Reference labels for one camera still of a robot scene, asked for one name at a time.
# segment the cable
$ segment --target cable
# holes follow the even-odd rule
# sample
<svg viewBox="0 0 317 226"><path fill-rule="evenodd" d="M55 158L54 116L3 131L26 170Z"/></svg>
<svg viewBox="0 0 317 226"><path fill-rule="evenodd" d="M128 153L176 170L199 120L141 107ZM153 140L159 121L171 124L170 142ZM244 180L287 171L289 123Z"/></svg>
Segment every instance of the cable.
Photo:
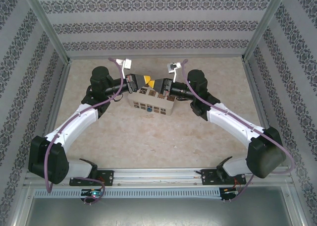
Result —
<svg viewBox="0 0 317 226"><path fill-rule="evenodd" d="M217 106L214 106L213 104L210 104L209 102L205 101L204 99L202 99L199 95L196 94L196 92L194 91L194 89L191 87L191 85L189 84L188 80L187 80L187 75L185 73L185 64L188 62L188 59L183 60L183 62L181 63L182 66L182 74L183 77L185 79L185 83L187 85L187 87L189 88L189 90L193 93L193 95L200 100L202 103L210 106L211 108L214 108L222 113L225 113L229 116L231 116L232 118L234 118L235 120L237 120L239 123L243 124L244 126L246 126L248 129L254 131L255 133L261 135L263 138L267 139L268 141L270 141L271 143L273 143L275 146L277 146L280 150L282 150L287 156L288 158L291 160L291 167L286 170L286 171L272 171L272 174L287 174L290 173L294 168L295 168L295 161L294 158L292 157L292 155L285 149L283 148L283 146L281 146L279 143L277 143L275 140L271 139L270 137L266 136L265 134L261 133L260 131L258 131L257 129L253 128L252 126L250 126L248 123L245 123L244 121L242 121L241 119L239 119L237 116L235 116L234 114L227 112L221 108L218 108ZM241 190L241 192L234 198L238 198L239 195L241 195L245 189L248 187L248 185L251 183L251 180L253 179L254 175L251 176L250 180L248 181L248 183L245 185L245 187Z"/></svg>
<svg viewBox="0 0 317 226"><path fill-rule="evenodd" d="M90 106L82 111L80 111L78 114L75 114L72 118L70 118L61 128L60 130L57 132L57 134L53 137L53 139L51 140L47 150L46 150L46 153L45 153L45 158L44 158L44 179L45 179L45 185L46 185L46 190L48 193L51 193L52 191L52 188L53 188L53 183L49 183L49 176L48 176L48 161L49 161L49 154L50 154L50 150L53 146L53 143L55 142L55 140L59 137L59 135L63 132L63 130L75 119L77 118L78 116L80 116L81 114L83 114L84 112L88 111L88 110L91 110L95 107L98 107L98 106L101 106L103 104L106 104L110 101L112 101L117 95L119 95L120 91L122 90L122 87L123 87L123 74L122 74L122 70L121 70L121 67L119 66L119 64L113 59L113 58L108 58L109 61L112 61L115 63L115 65L118 67L119 69L119 72L120 72L120 77L121 77L121 83L120 83L120 88L119 90L112 96L110 97L108 100L106 101L103 101L103 102L100 102L94 106ZM97 180L94 180L94 179L88 179L88 178L84 178L85 180L89 180L89 181L97 181Z"/></svg>
<svg viewBox="0 0 317 226"><path fill-rule="evenodd" d="M106 189L105 189L105 184L104 184L102 181L100 181L100 180L87 179L87 178L83 178L83 177L74 177L74 179L94 181L94 182L98 182L98 183L101 184L100 190L103 190L103 191L101 192L101 194L99 195L99 197L98 197L98 198L95 198L95 197L93 197L93 196L87 196L87 197L84 199L84 204L93 205L93 204L97 203L98 201L100 201L101 198L103 197L103 195L105 194L105 190L106 190ZM88 200L88 199L94 199L94 201L91 202L91 203L87 203L86 200Z"/></svg>

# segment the yellow object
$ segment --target yellow object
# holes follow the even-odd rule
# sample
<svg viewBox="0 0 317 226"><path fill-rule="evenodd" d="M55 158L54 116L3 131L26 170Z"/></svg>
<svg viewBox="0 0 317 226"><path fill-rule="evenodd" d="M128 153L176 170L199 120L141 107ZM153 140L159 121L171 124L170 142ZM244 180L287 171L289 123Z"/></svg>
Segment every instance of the yellow object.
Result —
<svg viewBox="0 0 317 226"><path fill-rule="evenodd" d="M144 76L145 84L148 84L148 82L151 80L150 76Z"/></svg>
<svg viewBox="0 0 317 226"><path fill-rule="evenodd" d="M148 82L148 85L153 89L154 88L154 80L152 80L152 81L149 81Z"/></svg>

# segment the black mounting bracket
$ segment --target black mounting bracket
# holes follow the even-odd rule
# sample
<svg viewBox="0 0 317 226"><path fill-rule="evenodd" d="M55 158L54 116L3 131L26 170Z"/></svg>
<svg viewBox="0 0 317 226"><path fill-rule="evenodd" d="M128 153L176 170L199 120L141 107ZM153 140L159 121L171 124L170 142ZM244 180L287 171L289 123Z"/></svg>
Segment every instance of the black mounting bracket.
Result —
<svg viewBox="0 0 317 226"><path fill-rule="evenodd" d="M113 175L114 171L112 170L97 170L96 180L100 180L104 183L105 186L112 186L113 184ZM89 180L78 180L78 179L70 179L70 186L100 186L98 182L89 181Z"/></svg>
<svg viewBox="0 0 317 226"><path fill-rule="evenodd" d="M247 183L244 174L227 176L225 180L222 180L217 174L217 169L202 169L201 175L203 185L234 185L234 179L236 179L241 185L245 185Z"/></svg>

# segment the speckled floor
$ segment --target speckled floor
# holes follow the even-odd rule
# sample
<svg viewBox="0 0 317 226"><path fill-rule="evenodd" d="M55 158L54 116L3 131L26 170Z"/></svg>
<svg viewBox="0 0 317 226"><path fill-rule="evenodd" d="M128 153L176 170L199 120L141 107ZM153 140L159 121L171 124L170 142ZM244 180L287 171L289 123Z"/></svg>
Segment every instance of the speckled floor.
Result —
<svg viewBox="0 0 317 226"><path fill-rule="evenodd" d="M133 59L131 73L152 79L172 78L166 64L176 58ZM61 125L80 105L96 66L109 68L108 60L74 60L70 68L56 125ZM190 58L186 71L201 69L208 90L243 118L259 124L245 72L239 57ZM177 81L182 81L181 72ZM85 158L100 168L193 168L215 167L229 156L246 153L242 144L215 124L197 117L190 102L176 102L173 114L165 116L132 108L127 94L112 102L107 112L73 143L69 159Z"/></svg>

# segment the striped wall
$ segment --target striped wall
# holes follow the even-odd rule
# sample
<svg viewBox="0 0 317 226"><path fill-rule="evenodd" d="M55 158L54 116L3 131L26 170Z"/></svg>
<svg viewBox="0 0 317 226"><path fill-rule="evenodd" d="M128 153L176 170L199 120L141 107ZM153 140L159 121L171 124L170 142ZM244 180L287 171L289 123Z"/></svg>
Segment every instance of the striped wall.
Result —
<svg viewBox="0 0 317 226"><path fill-rule="evenodd" d="M317 225L317 0L283 0L248 60L269 124L296 162L310 225Z"/></svg>
<svg viewBox="0 0 317 226"><path fill-rule="evenodd" d="M39 0L68 55L241 55L271 0Z"/></svg>
<svg viewBox="0 0 317 226"><path fill-rule="evenodd" d="M63 63L26 0L0 0L0 226L11 217L30 141L43 135Z"/></svg>

